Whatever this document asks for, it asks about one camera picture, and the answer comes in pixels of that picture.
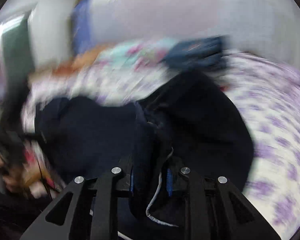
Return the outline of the person left hand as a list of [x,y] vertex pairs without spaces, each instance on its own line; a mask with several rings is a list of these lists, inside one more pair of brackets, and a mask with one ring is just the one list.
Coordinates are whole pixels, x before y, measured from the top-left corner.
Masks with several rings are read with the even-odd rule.
[[13,166],[1,175],[1,179],[8,191],[32,194],[35,198],[43,195],[44,183],[48,186],[53,183],[49,172],[41,167],[41,163]]

